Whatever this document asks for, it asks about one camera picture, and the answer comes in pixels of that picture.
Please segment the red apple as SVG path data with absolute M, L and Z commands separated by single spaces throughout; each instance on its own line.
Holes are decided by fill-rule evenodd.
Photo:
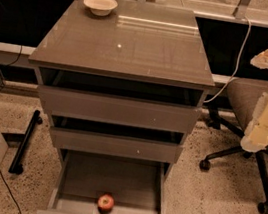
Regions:
M 109 212 L 113 209 L 114 205 L 115 202 L 111 194 L 103 194 L 98 198 L 97 207 L 99 211 Z

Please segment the grey drawer cabinet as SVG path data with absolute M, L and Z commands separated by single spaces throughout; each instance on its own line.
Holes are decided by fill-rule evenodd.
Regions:
M 83 4 L 29 57 L 38 86 L 202 109 L 214 82 L 193 12 L 121 0 L 100 17 Z

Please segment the grey bottom drawer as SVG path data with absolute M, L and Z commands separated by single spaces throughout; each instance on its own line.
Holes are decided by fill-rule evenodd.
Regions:
M 68 151 L 37 214 L 165 214 L 162 163 Z

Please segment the grey drawer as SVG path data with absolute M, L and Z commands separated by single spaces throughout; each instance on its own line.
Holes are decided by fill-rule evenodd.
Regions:
M 56 86 L 38 86 L 44 111 L 53 115 L 148 129 L 190 133 L 200 108 L 138 100 Z
M 50 129 L 53 145 L 120 157 L 176 163 L 183 134 L 91 120 L 55 117 Z
M 37 214 L 165 214 L 162 163 L 68 151 Z

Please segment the grey middle drawer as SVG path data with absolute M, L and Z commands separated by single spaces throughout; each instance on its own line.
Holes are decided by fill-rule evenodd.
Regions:
M 50 129 L 53 145 L 120 157 L 176 163 L 183 134 L 91 120 L 55 117 Z

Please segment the grey top drawer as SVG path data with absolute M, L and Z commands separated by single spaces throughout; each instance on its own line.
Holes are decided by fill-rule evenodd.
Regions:
M 56 86 L 38 86 L 44 111 L 53 115 L 148 129 L 190 133 L 200 108 L 138 100 Z

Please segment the grey office chair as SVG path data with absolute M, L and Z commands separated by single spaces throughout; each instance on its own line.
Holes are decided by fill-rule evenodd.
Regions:
M 227 85 L 227 96 L 233 114 L 238 121 L 238 127 L 219 115 L 218 102 L 214 101 L 211 101 L 207 105 L 210 114 L 210 122 L 208 125 L 218 130 L 220 129 L 220 125 L 224 125 L 226 128 L 230 129 L 232 133 L 242 138 L 246 128 L 249 126 L 249 122 L 254 119 L 253 113 L 256 112 L 257 104 L 268 97 L 268 81 L 248 78 L 234 79 Z M 265 195 L 265 201 L 257 204 L 257 210 L 260 214 L 268 214 L 268 171 L 264 157 L 264 155 L 268 155 L 268 146 L 257 152 L 249 152 L 243 150 L 241 145 L 238 145 L 219 152 L 211 153 L 207 155 L 205 159 L 200 161 L 199 168 L 202 171 L 208 171 L 211 167 L 211 160 L 230 156 L 235 153 L 241 153 L 245 158 L 255 155 Z

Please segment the white paper bowl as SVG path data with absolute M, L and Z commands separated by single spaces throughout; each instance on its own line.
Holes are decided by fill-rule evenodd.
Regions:
M 112 10 L 118 7 L 116 0 L 84 0 L 84 6 L 90 10 L 93 15 L 108 16 Z

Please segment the black metal bar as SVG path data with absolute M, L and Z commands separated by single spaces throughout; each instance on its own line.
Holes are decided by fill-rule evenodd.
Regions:
M 28 141 L 30 140 L 31 134 L 33 133 L 34 128 L 37 124 L 42 124 L 43 120 L 40 116 L 40 111 L 36 110 L 32 115 L 31 121 L 29 121 L 29 125 L 26 129 L 26 132 L 23 134 L 23 139 L 20 142 L 20 146 L 13 158 L 13 162 L 10 165 L 9 173 L 20 175 L 24 170 L 21 163 L 21 159 L 23 159 L 23 154 L 25 153 L 26 147 L 28 146 Z

